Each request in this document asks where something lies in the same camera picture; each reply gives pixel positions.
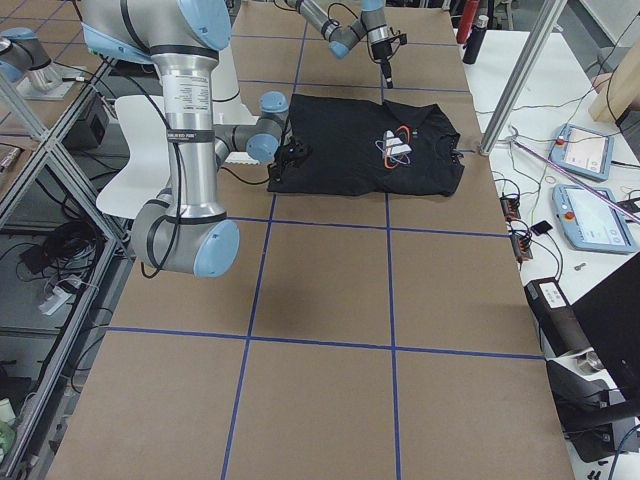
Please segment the wooden beam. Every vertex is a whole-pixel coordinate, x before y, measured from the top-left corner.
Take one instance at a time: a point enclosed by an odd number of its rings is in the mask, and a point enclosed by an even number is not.
[[[615,122],[638,95],[640,95],[640,41],[637,41],[627,52],[609,83],[604,85],[589,107],[591,118],[597,122]]]

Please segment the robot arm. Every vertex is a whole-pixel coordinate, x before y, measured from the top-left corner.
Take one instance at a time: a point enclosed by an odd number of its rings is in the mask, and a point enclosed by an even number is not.
[[[372,60],[380,65],[387,88],[393,88],[389,63],[395,53],[392,44],[397,40],[399,45],[405,45],[407,36],[403,33],[396,34],[387,26],[384,0],[364,0],[360,16],[347,27],[342,27],[336,20],[331,19],[314,0],[285,1],[320,32],[329,42],[329,49],[337,58],[346,57],[366,36]]]
[[[263,96],[256,125],[214,131],[211,73],[228,46],[224,0],[84,0],[84,36],[103,55],[155,65],[162,82],[170,184],[136,216],[133,249],[145,264],[215,277],[235,260],[239,232],[218,201],[217,171],[230,152],[273,158],[288,114]]]
[[[36,34],[28,28],[0,32],[0,70],[10,82],[17,82],[26,73],[33,87],[41,92],[62,84],[56,66]]]

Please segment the white power adapter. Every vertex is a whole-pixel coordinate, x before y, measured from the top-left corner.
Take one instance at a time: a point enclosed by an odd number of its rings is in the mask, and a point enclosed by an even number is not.
[[[64,280],[60,280],[56,283],[55,287],[53,287],[51,295],[38,305],[38,310],[44,315],[53,315],[67,300],[78,292],[80,285],[83,283],[84,282],[75,275],[70,275]]]

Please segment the blue tape line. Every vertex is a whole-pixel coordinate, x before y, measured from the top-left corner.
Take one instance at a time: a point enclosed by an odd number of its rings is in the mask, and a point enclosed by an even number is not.
[[[242,222],[259,222],[259,223],[267,223],[269,219],[267,218],[251,218],[251,217],[227,217],[229,220],[239,220]]]
[[[16,13],[20,8],[22,8],[22,7],[24,6],[24,4],[25,4],[25,3],[27,3],[27,0],[22,0],[22,2],[20,2],[20,4],[19,4],[16,8],[14,8],[13,10],[11,10],[11,11],[9,12],[9,14],[8,14],[5,18],[3,18],[3,19],[2,19],[2,21],[4,22],[4,21],[5,21],[6,19],[8,19],[8,18],[13,18],[13,14],[14,14],[14,13]]]
[[[457,230],[431,230],[426,228],[391,227],[394,232],[437,233],[445,235],[466,235],[472,237],[509,238],[507,233],[462,232]]]
[[[250,33],[234,33],[231,38],[258,38],[258,39],[275,39],[275,40],[304,40],[304,37],[285,37],[279,35],[251,35]]]
[[[300,45],[300,55],[298,56],[298,66],[296,68],[296,77],[293,79],[293,93],[296,93],[298,89],[298,79],[300,78],[300,69],[302,67],[302,56],[304,55],[304,44],[307,41],[307,27],[308,22],[304,24],[304,31],[302,32],[302,45]]]
[[[80,30],[78,33],[76,33],[76,36],[71,39],[71,42],[68,43],[62,50],[60,50],[60,53],[58,55],[56,55],[56,60],[58,60],[62,55],[64,55],[64,52],[67,51],[67,48],[69,48],[71,45],[73,45],[75,43],[74,42],[75,39],[78,38],[81,34],[82,34],[82,30]]]
[[[246,340],[246,335],[238,335],[233,333],[216,333],[216,332],[198,332],[189,330],[170,330],[162,328],[143,328],[143,327],[118,327],[109,325],[106,330],[110,332],[127,332],[127,333],[150,333],[155,335],[175,335],[182,337],[208,337],[223,338],[233,340]]]
[[[252,341],[266,343],[293,343],[296,345],[317,345],[322,347],[360,348],[365,350],[391,350],[389,345],[373,343],[334,342],[330,340],[307,340],[304,338],[251,337]]]
[[[231,220],[244,220],[247,222],[271,222],[283,225],[302,225],[308,227],[333,227],[333,228],[353,228],[365,230],[386,230],[387,227],[376,225],[352,225],[348,223],[322,223],[322,222],[305,222],[302,220],[266,220],[262,218],[250,217],[229,217]],[[432,228],[412,228],[412,227],[389,227],[392,232],[411,232],[411,233],[433,233],[438,235],[463,235],[472,237],[490,237],[490,238],[509,238],[507,233],[486,233],[486,232],[463,232],[458,230],[436,230]]]
[[[2,118],[2,120],[0,120],[0,125],[2,125],[2,124],[5,122],[5,120],[6,120],[7,118],[9,118],[9,115],[11,115],[11,112],[7,113],[7,114]],[[5,137],[5,136],[8,136],[8,134],[7,134],[7,133],[3,133],[3,134],[2,134],[2,136],[3,136],[3,137]]]
[[[321,223],[321,222],[303,222],[300,220],[273,220],[273,223],[281,223],[283,225],[305,225],[309,227],[335,227],[335,228],[356,228],[367,230],[386,230],[386,227],[376,227],[374,225],[349,225],[342,223]]]
[[[491,358],[511,358],[516,360],[544,360],[542,355],[528,355],[524,353],[500,353],[500,352],[476,352],[471,350],[448,350],[442,348],[422,348],[422,347],[396,347],[401,352],[414,353],[435,353],[438,355],[458,355],[463,357],[491,357]]]
[[[374,343],[352,343],[352,342],[337,342],[328,340],[308,340],[299,338],[281,338],[281,337],[265,337],[265,336],[250,336],[240,335],[234,333],[217,333],[217,332],[199,332],[194,330],[173,330],[162,328],[145,328],[145,327],[119,327],[108,326],[106,330],[112,332],[126,332],[126,333],[147,333],[150,335],[175,335],[182,337],[209,337],[209,338],[221,338],[231,340],[251,340],[256,342],[265,343],[296,343],[301,345],[318,345],[329,347],[344,347],[344,348],[363,348],[368,350],[392,350],[391,345],[377,345]],[[518,360],[544,360],[541,355],[529,355],[524,353],[500,353],[500,352],[479,352],[473,350],[451,350],[443,348],[426,348],[426,347],[403,347],[396,345],[396,351],[413,352],[413,353],[433,353],[437,355],[458,355],[465,357],[492,357],[492,358],[513,358]]]
[[[43,22],[43,23],[42,23],[38,28],[36,28],[36,29],[34,30],[34,32],[37,32],[38,30],[40,30],[40,29],[41,29],[42,27],[44,27],[44,26],[47,24],[47,22],[49,22],[49,21],[51,21],[51,22],[55,22],[56,20],[55,20],[55,19],[53,19],[53,18],[51,18],[51,17],[53,17],[56,13],[58,13],[60,10],[62,10],[62,7],[64,7],[65,3],[66,3],[66,2],[60,2],[60,6],[59,6],[58,8],[56,8],[56,9],[51,13],[51,15],[49,15],[49,16],[44,20],[44,22]]]
[[[393,380],[393,427],[395,433],[396,480],[402,480],[402,456],[400,454],[400,402],[398,400],[398,364],[396,355],[396,320],[393,294],[393,254],[391,248],[391,209],[389,194],[384,194],[387,223],[387,277],[389,279],[389,326],[391,330],[391,378]]]
[[[258,79],[250,79],[243,78],[238,79],[240,83],[274,83],[279,85],[293,85],[294,88],[297,87],[338,87],[338,88],[371,88],[371,89],[379,89],[379,85],[343,85],[339,83],[309,83],[309,82],[282,82],[282,81],[270,81],[270,80],[258,80]],[[471,93],[469,90],[454,90],[447,88],[422,88],[422,87],[393,87],[394,90],[401,91],[418,91],[418,92],[443,92],[443,93]]]
[[[256,310],[258,307],[258,299],[260,297],[260,287],[262,286],[262,274],[264,272],[264,265],[267,258],[267,249],[269,248],[269,237],[271,235],[271,220],[273,219],[273,212],[276,208],[276,196],[274,195],[271,200],[271,211],[269,212],[269,222],[267,224],[267,231],[264,236],[264,245],[262,248],[262,258],[260,259],[260,268],[258,270],[258,279],[256,281],[256,290],[253,295],[253,304],[251,306],[251,317],[249,319],[249,328],[247,330],[247,338],[244,344],[244,352],[242,354],[242,364],[240,366],[240,377],[238,378],[238,386],[236,388],[236,397],[233,402],[233,412],[231,414],[231,424],[229,425],[229,434],[227,435],[227,446],[224,452],[224,461],[222,463],[222,472],[220,473],[220,480],[226,480],[227,471],[229,469],[229,458],[231,457],[231,447],[233,445],[233,434],[236,428],[236,420],[238,418],[238,408],[240,407],[240,397],[242,395],[242,385],[244,383],[244,375],[247,370],[247,360],[249,358],[249,346],[251,344],[251,332],[253,331],[253,323],[256,316]]]

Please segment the metal pole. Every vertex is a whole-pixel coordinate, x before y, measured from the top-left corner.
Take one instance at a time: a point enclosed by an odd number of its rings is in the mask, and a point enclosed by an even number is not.
[[[0,71],[0,100],[4,100],[18,119],[29,131],[32,138],[40,141],[47,136],[47,127],[44,126],[42,120],[33,112],[29,104],[20,96],[18,90],[15,89],[11,82],[6,79]]]
[[[536,20],[529,38],[524,44],[522,53],[513,68],[507,85],[504,87],[496,110],[489,121],[489,125],[487,125],[487,130],[480,143],[480,154],[489,155],[496,144],[498,136],[511,114],[513,105],[524,88],[531,69],[535,65],[538,56],[540,56],[540,52],[542,52],[549,34],[553,30],[553,26],[556,24],[566,3],[567,0],[545,0],[538,15],[538,20]]]

